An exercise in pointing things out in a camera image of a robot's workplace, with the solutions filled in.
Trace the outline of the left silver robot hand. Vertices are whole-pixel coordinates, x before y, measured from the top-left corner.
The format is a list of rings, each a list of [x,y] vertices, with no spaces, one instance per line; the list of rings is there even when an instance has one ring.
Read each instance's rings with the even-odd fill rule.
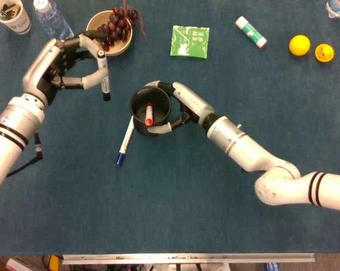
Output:
[[[108,76],[106,67],[85,77],[67,77],[65,74],[86,58],[96,60],[99,49],[93,40],[105,41],[107,37],[104,32],[89,30],[66,40],[49,40],[23,77],[24,93],[48,107],[59,90],[87,90],[100,84]]]

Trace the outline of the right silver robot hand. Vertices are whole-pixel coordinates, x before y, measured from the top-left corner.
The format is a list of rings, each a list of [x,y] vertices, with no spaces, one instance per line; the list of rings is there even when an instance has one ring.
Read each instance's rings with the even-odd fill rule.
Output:
[[[161,81],[152,81],[145,85],[145,87],[157,87],[163,90],[168,96],[173,96],[180,104],[180,111],[182,115],[177,119],[170,121],[163,125],[151,126],[147,129],[151,134],[165,134],[172,132],[174,129],[193,121],[206,131],[219,118],[214,113],[214,108],[208,104],[204,99],[197,95],[189,87],[179,83],[173,82],[167,84]]]

